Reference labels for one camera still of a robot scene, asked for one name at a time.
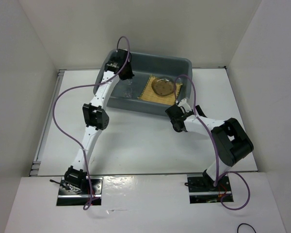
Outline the clear glass cup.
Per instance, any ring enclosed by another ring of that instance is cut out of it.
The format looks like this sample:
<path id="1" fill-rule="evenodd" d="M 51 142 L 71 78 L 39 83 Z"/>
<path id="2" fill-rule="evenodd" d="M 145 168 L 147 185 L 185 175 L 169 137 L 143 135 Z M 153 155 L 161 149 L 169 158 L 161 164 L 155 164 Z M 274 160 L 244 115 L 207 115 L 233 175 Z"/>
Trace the clear glass cup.
<path id="1" fill-rule="evenodd" d="M 133 94 L 133 79 L 126 79 L 123 81 L 124 93 L 123 96 L 125 98 L 131 99 Z"/>

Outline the woven bamboo mat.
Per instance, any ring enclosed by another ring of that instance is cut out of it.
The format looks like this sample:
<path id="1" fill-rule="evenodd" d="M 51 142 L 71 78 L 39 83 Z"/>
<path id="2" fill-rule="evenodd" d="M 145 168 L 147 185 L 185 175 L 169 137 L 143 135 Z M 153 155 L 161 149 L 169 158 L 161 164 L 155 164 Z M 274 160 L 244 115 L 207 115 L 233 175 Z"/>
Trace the woven bamboo mat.
<path id="1" fill-rule="evenodd" d="M 150 75 L 138 99 L 153 103 L 173 105 L 176 103 L 181 87 L 182 83 L 174 83 L 169 77 L 156 77 Z"/>

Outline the clear smoked plate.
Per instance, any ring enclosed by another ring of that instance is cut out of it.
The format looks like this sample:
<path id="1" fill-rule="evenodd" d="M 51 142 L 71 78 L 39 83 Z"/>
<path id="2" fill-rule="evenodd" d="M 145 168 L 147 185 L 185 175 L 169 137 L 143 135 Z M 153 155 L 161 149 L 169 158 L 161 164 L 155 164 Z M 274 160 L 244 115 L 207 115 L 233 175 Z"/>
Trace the clear smoked plate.
<path id="1" fill-rule="evenodd" d="M 165 97 L 174 92 L 174 81 L 168 77 L 154 78 L 151 87 L 155 94 Z"/>

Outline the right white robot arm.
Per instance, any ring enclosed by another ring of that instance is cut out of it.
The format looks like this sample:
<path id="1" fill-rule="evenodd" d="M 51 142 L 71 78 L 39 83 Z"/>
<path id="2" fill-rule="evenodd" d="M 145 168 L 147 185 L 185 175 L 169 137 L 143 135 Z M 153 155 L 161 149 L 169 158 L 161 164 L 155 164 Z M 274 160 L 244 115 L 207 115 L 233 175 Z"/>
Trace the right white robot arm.
<path id="1" fill-rule="evenodd" d="M 170 106 L 165 113 L 176 132 L 205 134 L 210 137 L 215 161 L 204 170 L 199 183 L 208 191 L 215 190 L 223 175 L 254 149 L 251 139 L 235 118 L 208 118 L 199 105 L 192 109 L 187 99 Z"/>

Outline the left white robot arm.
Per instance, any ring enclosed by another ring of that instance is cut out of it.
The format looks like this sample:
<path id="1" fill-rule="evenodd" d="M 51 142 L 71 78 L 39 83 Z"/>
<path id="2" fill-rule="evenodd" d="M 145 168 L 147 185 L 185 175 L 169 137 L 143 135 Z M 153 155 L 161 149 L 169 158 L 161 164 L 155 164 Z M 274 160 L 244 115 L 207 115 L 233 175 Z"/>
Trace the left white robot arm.
<path id="1" fill-rule="evenodd" d="M 76 194 L 91 191 L 87 179 L 89 171 L 86 170 L 88 162 L 98 137 L 109 124 L 106 106 L 114 87 L 120 80 L 132 79 L 134 76 L 130 58 L 130 52 L 121 49 L 109 58 L 104 66 L 101 84 L 97 86 L 94 97 L 82 107 L 85 121 L 82 147 L 64 175 L 65 183 Z"/>

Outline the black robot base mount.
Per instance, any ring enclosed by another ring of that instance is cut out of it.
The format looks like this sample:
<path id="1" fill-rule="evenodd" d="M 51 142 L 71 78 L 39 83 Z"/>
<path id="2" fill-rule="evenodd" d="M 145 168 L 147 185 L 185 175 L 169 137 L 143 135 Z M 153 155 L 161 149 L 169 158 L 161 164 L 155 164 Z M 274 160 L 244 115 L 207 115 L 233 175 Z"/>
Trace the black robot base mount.
<path id="1" fill-rule="evenodd" d="M 85 187 L 83 189 L 67 184 L 63 177 L 61 177 L 60 181 L 55 181 L 53 179 L 49 181 L 59 186 L 57 206 L 84 206 L 90 199 L 90 186 L 88 181 L 85 182 Z M 94 195 L 91 205 L 101 205 L 103 178 L 92 177 L 91 183 Z"/>

